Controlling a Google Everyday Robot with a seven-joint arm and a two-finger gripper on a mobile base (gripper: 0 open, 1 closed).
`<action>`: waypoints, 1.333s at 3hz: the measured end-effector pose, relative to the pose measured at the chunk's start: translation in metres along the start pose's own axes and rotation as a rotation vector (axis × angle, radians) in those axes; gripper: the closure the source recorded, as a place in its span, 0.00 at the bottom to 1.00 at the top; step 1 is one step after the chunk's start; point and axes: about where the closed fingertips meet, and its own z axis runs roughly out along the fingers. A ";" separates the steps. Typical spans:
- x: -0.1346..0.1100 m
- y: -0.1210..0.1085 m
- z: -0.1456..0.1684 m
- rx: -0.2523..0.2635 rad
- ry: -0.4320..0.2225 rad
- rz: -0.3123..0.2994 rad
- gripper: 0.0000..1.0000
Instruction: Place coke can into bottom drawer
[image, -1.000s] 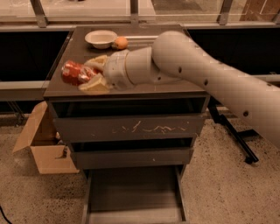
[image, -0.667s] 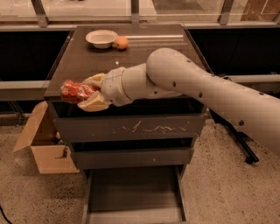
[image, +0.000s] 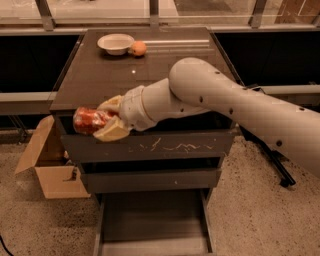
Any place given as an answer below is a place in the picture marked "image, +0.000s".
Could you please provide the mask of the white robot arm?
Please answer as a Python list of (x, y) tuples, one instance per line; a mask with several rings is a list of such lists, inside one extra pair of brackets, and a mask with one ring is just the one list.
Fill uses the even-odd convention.
[(215, 111), (320, 177), (319, 113), (240, 86), (201, 59), (184, 58), (167, 78), (131, 89), (98, 108), (117, 113), (128, 131)]

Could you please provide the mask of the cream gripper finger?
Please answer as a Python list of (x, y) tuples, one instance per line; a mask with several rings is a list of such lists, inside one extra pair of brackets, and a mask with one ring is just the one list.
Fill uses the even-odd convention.
[(121, 101), (122, 101), (122, 96), (117, 95), (117, 96), (114, 96), (114, 97), (104, 101), (103, 103), (101, 103), (97, 107), (97, 109), (101, 110), (101, 111), (109, 111), (109, 112), (118, 113)]
[(130, 131), (124, 122), (118, 116), (113, 116), (102, 129), (94, 132), (93, 136), (102, 142), (111, 142), (125, 138), (129, 134)]

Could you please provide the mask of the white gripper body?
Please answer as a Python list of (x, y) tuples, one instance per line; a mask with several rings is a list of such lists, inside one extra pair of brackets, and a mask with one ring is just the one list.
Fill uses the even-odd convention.
[(152, 88), (138, 86), (122, 97), (119, 116), (130, 129), (144, 131), (157, 124), (155, 119), (157, 107)]

